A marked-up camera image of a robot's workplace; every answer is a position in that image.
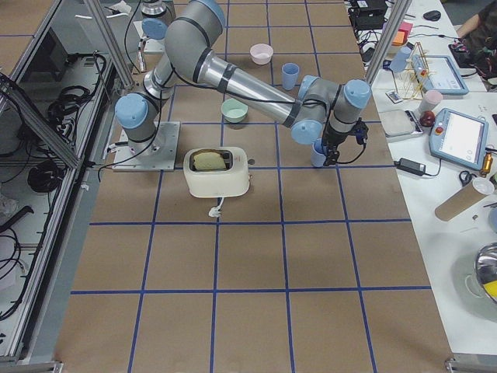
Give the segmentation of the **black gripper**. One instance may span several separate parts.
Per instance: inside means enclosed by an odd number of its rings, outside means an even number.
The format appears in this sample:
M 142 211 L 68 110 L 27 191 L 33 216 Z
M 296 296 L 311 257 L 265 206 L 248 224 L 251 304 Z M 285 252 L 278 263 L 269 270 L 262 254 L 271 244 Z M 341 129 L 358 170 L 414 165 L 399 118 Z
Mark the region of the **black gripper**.
M 325 154 L 324 166 L 333 166 L 338 162 L 340 156 L 338 147 L 348 136 L 347 133 L 335 130 L 330 123 L 325 125 L 322 134 L 322 150 Z

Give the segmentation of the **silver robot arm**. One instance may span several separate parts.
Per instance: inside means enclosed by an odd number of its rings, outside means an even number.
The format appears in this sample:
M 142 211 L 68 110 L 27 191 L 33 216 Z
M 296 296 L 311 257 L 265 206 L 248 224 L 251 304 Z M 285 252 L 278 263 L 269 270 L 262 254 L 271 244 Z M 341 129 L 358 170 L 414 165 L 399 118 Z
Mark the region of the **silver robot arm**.
M 145 0 L 140 4 L 141 21 L 135 22 L 141 50 L 147 54 L 161 54 L 165 50 L 165 33 L 176 18 L 174 1 Z
M 319 141 L 324 166 L 339 163 L 339 145 L 349 136 L 362 147 L 367 145 L 368 128 L 360 117 L 371 96 L 365 81 L 340 85 L 306 75 L 293 98 L 216 55 L 212 46 L 225 24 L 215 1 L 191 1 L 170 23 L 160 61 L 138 91 L 116 102 L 116 118 L 130 143 L 150 147 L 158 132 L 155 117 L 171 95 L 174 78 L 182 78 L 197 88 L 239 99 L 289 128 L 298 144 Z

